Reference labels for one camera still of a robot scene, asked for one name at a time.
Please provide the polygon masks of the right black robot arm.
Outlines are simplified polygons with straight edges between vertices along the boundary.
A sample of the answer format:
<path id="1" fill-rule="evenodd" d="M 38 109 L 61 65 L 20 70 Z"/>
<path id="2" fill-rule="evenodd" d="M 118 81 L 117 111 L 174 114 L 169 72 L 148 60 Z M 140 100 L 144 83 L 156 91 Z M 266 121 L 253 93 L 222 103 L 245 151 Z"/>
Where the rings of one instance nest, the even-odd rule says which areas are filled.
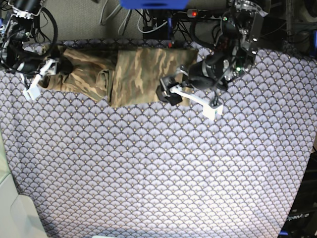
<path id="1" fill-rule="evenodd" d="M 36 75 L 70 74 L 73 65 L 58 51 L 58 26 L 45 0 L 10 0 L 9 13 L 0 20 L 0 69 L 27 78 Z M 40 29 L 40 14 L 44 13 L 53 26 L 53 39 L 43 53 L 23 49 L 23 43 L 35 39 Z"/>

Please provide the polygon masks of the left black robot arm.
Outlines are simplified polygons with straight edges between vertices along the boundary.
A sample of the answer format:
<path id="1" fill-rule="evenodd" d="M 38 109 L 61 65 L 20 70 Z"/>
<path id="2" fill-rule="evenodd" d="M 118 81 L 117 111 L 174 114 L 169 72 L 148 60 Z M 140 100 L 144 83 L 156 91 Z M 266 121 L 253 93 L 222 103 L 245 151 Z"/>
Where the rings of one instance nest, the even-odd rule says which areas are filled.
<path id="1" fill-rule="evenodd" d="M 202 47 L 213 51 L 201 62 L 189 68 L 179 68 L 178 72 L 186 78 L 177 83 L 174 76 L 161 79 L 156 94 L 162 102 L 176 105 L 182 102 L 182 96 L 173 93 L 172 89 L 188 87 L 198 90 L 227 91 L 228 84 L 233 79 L 242 76 L 254 64 L 257 54 L 257 42 L 261 35 L 264 17 L 268 14 L 265 0 L 234 0 L 220 19 L 220 35 L 211 44 L 196 36 L 194 20 L 190 25 L 192 40 Z"/>

